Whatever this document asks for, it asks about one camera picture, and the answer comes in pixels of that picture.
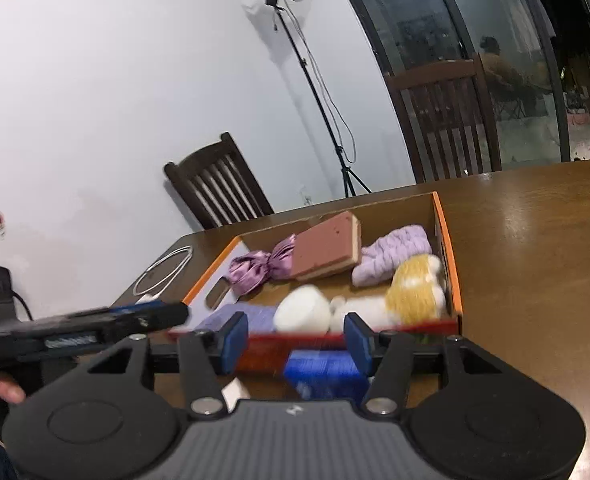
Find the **person's left hand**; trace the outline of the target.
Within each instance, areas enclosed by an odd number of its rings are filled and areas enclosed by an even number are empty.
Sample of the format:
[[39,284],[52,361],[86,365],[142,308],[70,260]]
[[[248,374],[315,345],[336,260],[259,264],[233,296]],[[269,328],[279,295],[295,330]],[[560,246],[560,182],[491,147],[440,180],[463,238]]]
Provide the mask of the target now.
[[24,389],[6,373],[0,373],[0,399],[7,404],[21,404],[25,401]]

